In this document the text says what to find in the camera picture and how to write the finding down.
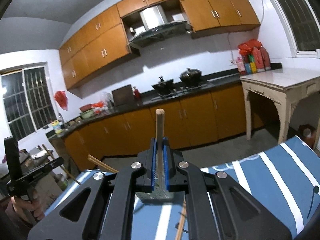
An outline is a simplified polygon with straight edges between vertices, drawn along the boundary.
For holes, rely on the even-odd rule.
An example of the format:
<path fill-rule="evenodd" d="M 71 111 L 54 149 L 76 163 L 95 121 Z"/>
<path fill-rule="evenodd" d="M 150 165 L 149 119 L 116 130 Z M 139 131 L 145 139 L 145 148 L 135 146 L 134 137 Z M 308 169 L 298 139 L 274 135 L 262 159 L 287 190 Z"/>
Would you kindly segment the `person left hand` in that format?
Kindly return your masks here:
<path fill-rule="evenodd" d="M 12 221 L 23 220 L 26 223 L 31 224 L 32 222 L 24 213 L 25 211 L 31 213 L 35 220 L 41 220 L 44 218 L 41 198 L 39 197 L 39 194 L 36 190 L 33 191 L 33 200 L 31 202 L 23 200 L 18 196 L 11 197 L 11 200 L 7 205 L 5 213 Z"/>

